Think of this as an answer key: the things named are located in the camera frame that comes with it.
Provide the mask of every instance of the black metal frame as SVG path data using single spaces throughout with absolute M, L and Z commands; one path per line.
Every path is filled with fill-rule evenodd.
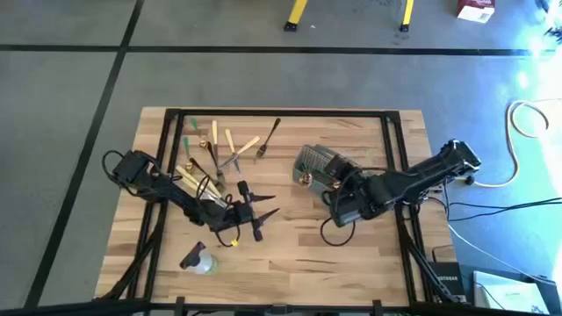
M 172 122 L 176 121 L 174 129 L 174 137 L 171 145 L 171 153 L 167 172 L 171 175 L 174 173 L 174 166 L 177 161 L 177 152 L 184 127 L 184 117 L 186 115 L 237 115 L 237 116 L 315 116 L 315 117 L 371 117 L 381 120 L 383 141 L 385 143 L 386 162 L 389 169 L 395 169 L 393 146 L 391 142 L 391 134 L 389 123 L 394 124 L 396 131 L 397 145 L 400 153 L 400 166 L 407 169 L 407 156 L 404 135 L 401 130 L 400 113 L 397 111 L 310 111 L 310 110 L 189 110 L 189 109 L 167 109 L 162 124 L 162 133 L 157 149 L 157 164 L 162 166 L 162 159 L 166 150 L 168 135 Z M 162 245 L 162 234 L 165 225 L 165 219 L 168 211 L 168 202 L 160 203 L 160 211 L 158 213 L 157 223 L 154 231 L 148 237 L 150 227 L 150 219 L 154 209 L 154 204 L 147 203 L 143 219 L 141 222 L 141 230 L 139 233 L 139 242 L 136 248 L 136 255 L 133 263 L 127 269 L 116 286 L 108 294 L 101 298 L 97 298 L 87 303 L 53 305 L 53 306 L 25 306 L 20 309 L 0 311 L 1 316 L 21 316 L 21 315 L 124 315 L 135 312 L 144 312 L 148 315 L 150 311 L 174 311 L 176 316 L 186 316 L 188 311 L 202 312 L 269 312 L 273 314 L 287 314 L 290 312 L 368 312 L 373 316 L 383 316 L 384 313 L 408 313 L 416 315 L 532 315 L 530 313 L 520 313 L 502 310 L 489 310 L 475 308 L 467 305 L 459 304 L 434 304 L 430 303 L 430 292 L 427 280 L 423 281 L 424 294 L 427 302 L 418 302 L 414 291 L 414 277 L 412 272 L 412 264 L 410 262 L 410 252 L 412 247 L 423 245 L 421 228 L 417 212 L 411 209 L 410 217 L 412 219 L 414 243 L 413 245 L 409 236 L 407 236 L 402 207 L 395 208 L 397 229 L 399 230 L 400 254 L 402 257 L 402 266 L 405 274 L 405 282 L 407 287 L 407 295 L 409 306 L 403 307 L 383 307 L 380 300 L 373 300 L 372 305 L 365 306 L 333 306 L 333 305 L 230 305 L 230 304 L 189 304 L 185 303 L 184 297 L 178 297 L 176 303 L 151 303 L 150 298 L 154 289 L 154 281 L 156 275 L 156 267 L 160 254 L 160 246 Z M 138 270 L 144 261 L 148 252 L 152 251 L 150 263 L 148 266 L 148 277 L 145 283 L 143 298 L 134 298 L 138 285 Z M 419 256 L 425 258 L 422 251 Z M 119 299 L 121 293 L 128 285 L 126 299 Z
M 156 160 L 162 164 L 162 158 L 164 155 L 164 151 L 166 148 L 166 142 L 168 138 L 168 133 L 170 129 L 170 125 L 173 121 L 173 118 L 177 118 L 176 130 L 174 133 L 174 138 L 172 141 L 172 148 L 171 154 L 169 158 L 169 165 L 168 165 L 168 172 L 173 174 L 173 166 L 176 165 L 176 158 L 177 158 L 177 150 L 180 143 L 180 136 L 183 128 L 184 117 L 187 115 L 232 115 L 232 116 L 305 116 L 305 117 L 371 117 L 380 119 L 382 131 L 383 131 L 383 140 L 385 143 L 385 153 L 386 153 L 386 163 L 389 169 L 395 169 L 394 165 L 394 156 L 393 156 L 393 145 L 391 142 L 390 136 L 390 126 L 389 121 L 394 124 L 394 129 L 396 131 L 396 139 L 398 141 L 398 148 L 400 152 L 400 162 L 401 167 L 403 169 L 407 169 L 407 157 L 406 157 L 406 145 L 404 141 L 404 134 L 401 130 L 401 121 L 400 121 L 400 113 L 398 111 L 338 111 L 338 110 L 205 110 L 205 109 L 167 109 L 166 114 L 164 115 L 164 123 L 162 126 L 162 134 L 160 135 L 160 143 L 158 144 L 158 152 L 156 156 Z M 137 254 L 142 249 L 146 238 L 148 236 L 148 229 L 150 224 L 150 218 L 152 216 L 152 209 L 154 204 L 147 203 L 145 206 L 145 212 L 141 223 L 141 230 L 139 233 L 139 240 L 137 243 Z M 165 220 L 166 212 L 168 209 L 168 203 L 162 203 L 160 212 L 158 214 L 158 220 Z M 400 224 L 404 224 L 404 217 L 402 214 L 402 207 L 397 206 L 395 209 L 396 213 L 396 223 L 397 228 Z M 417 247 L 420 247 L 423 252 L 423 238 L 421 234 L 421 229 L 419 227 L 420 222 L 416 212 L 411 212 L 410 214 L 412 218 L 413 224 L 413 234 L 414 240 Z M 406 287 L 407 287 L 407 295 L 408 301 L 410 304 L 416 301 L 415 291 L 414 291 L 414 274 L 412 271 L 412 263 L 409 257 L 409 251 L 406 247 L 406 241 L 400 237 L 400 254 L 402 257 L 402 267 L 404 269 Z M 145 291 L 143 297 L 145 299 L 150 299 L 152 294 L 152 289 L 155 282 L 155 272 L 156 266 L 158 263 L 158 256 L 160 254 L 160 244 L 162 242 L 162 236 L 160 238 L 156 238 L 155 240 L 155 247 L 150 257 L 150 264 L 148 266 L 148 277 L 145 283 Z M 422 275 L 422 285 L 424 289 L 424 294 L 426 301 L 430 301 L 430 294 L 429 294 L 429 285 L 428 281 L 424 275 Z M 135 290 L 138 285 L 138 277 L 135 277 L 131 284 L 129 285 L 129 289 L 127 291 L 127 298 L 134 298 Z M 331 307 L 325 306 L 329 311 L 331 311 Z M 349 311 L 356 311 L 356 312 L 364 312 L 365 309 L 358 308 L 353 309 L 350 308 Z

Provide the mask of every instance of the gray concrete floor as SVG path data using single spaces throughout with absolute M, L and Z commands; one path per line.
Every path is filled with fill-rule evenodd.
M 146 0 L 132 45 L 533 49 L 544 33 L 534 1 L 498 0 L 487 25 L 457 20 L 453 3 L 418 2 L 404 35 L 396 32 L 401 1 L 311 0 L 293 34 L 281 31 L 290 1 Z M 118 45 L 133 5 L 0 0 L 0 44 Z M 0 309 L 25 300 L 114 57 L 0 53 Z M 552 76 L 561 70 L 557 59 L 513 56 L 129 53 L 40 303 L 92 297 L 119 193 L 103 176 L 101 154 L 131 146 L 143 106 L 419 109 L 433 152 L 450 138 L 465 140 L 483 161 L 479 180 L 497 182 L 513 169 L 506 106 L 519 98 L 562 97 Z M 520 117 L 528 128 L 537 124 L 532 113 Z M 513 185 L 455 184 L 451 201 L 512 205 L 561 196 L 555 138 L 514 139 L 522 172 Z M 559 209 L 454 227 L 530 274 L 561 277 Z M 451 217 L 475 212 L 458 207 Z M 453 240 L 461 263 L 508 270 Z

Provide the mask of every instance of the black device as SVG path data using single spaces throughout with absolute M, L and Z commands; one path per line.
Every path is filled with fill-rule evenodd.
M 418 204 L 430 187 L 453 176 L 471 174 L 479 169 L 479 158 L 463 141 L 450 140 L 439 154 L 399 172 L 387 170 L 367 176 L 364 170 L 336 155 L 324 172 L 342 185 L 328 192 L 330 215 L 338 227 L 360 219 L 373 219 L 392 210 L 398 202 Z
M 111 153 L 118 154 L 121 161 L 110 174 L 105 166 L 105 158 Z M 102 166 L 107 177 L 119 187 L 126 189 L 131 195 L 154 203 L 160 203 L 167 199 L 179 206 L 191 223 L 197 226 L 207 224 L 211 232 L 214 233 L 251 223 L 254 239 L 261 241 L 263 237 L 260 227 L 269 216 L 279 210 L 267 212 L 256 218 L 252 203 L 271 199 L 275 196 L 257 196 L 250 191 L 245 181 L 238 182 L 238 190 L 244 198 L 244 202 L 232 202 L 232 196 L 230 196 L 230 200 L 227 198 L 226 201 L 223 201 L 225 205 L 223 207 L 211 199 L 204 199 L 199 196 L 192 197 L 174 184 L 174 181 L 181 177 L 171 177 L 162 173 L 155 163 L 155 158 L 140 150 L 128 151 L 125 155 L 117 151 L 110 151 L 104 155 Z M 200 191 L 203 191 L 205 186 L 201 186 Z

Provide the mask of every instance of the wooden tabletop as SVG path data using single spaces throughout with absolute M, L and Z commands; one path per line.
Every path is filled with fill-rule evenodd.
M 144 108 L 133 148 L 155 156 L 162 129 L 165 108 Z M 414 165 L 431 156 L 421 111 L 401 111 L 409 164 Z M 234 145 L 240 148 L 258 135 L 267 137 L 274 117 L 198 116 L 199 128 L 209 136 L 211 122 L 218 120 L 219 160 L 230 155 L 224 134 L 230 128 Z M 363 166 L 386 167 L 384 144 L 379 119 L 282 117 L 271 137 L 264 159 L 253 163 L 258 146 L 244 153 L 239 162 L 250 188 L 258 195 L 276 198 L 255 203 L 256 213 L 263 214 L 280 207 L 262 228 L 263 241 L 253 240 L 250 225 L 241 227 L 240 245 L 220 246 L 208 227 L 194 226 L 182 210 L 170 204 L 166 220 L 153 301 L 174 302 L 185 296 L 190 303 L 214 304 L 291 304 L 291 305 L 371 305 L 373 299 L 385 306 L 407 305 L 400 247 L 393 212 L 373 220 L 357 223 L 355 236 L 344 247 L 325 244 L 320 235 L 321 222 L 328 217 L 327 207 L 312 192 L 292 181 L 295 156 L 305 144 L 321 144 L 346 155 Z M 214 166 L 209 154 L 198 146 L 199 137 L 188 118 L 184 135 L 190 141 L 190 154 L 209 173 Z M 394 137 L 396 165 L 399 155 Z M 169 152 L 164 161 L 169 159 Z M 187 161 L 183 144 L 177 158 L 179 165 Z M 234 168 L 225 170 L 227 191 L 240 198 L 236 189 L 238 177 Z M 132 261 L 145 202 L 122 191 L 96 295 L 106 293 L 121 277 Z M 158 208 L 153 213 L 152 223 Z M 450 245 L 451 239 L 442 206 L 426 202 L 420 212 L 426 253 L 435 246 Z M 327 238 L 343 241 L 351 227 L 336 228 L 329 223 Z M 235 237 L 235 229 L 221 234 L 224 241 Z M 217 273 L 198 276 L 179 267 L 189 250 L 202 241 L 219 260 Z M 454 260 L 451 249 L 440 249 L 439 259 Z M 147 264 L 143 266 L 139 290 L 142 293 Z M 413 262 L 415 289 L 422 298 L 419 270 Z

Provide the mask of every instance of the red box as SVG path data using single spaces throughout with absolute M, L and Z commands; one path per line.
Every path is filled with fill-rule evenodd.
M 458 18 L 486 23 L 495 12 L 495 0 L 458 0 Z

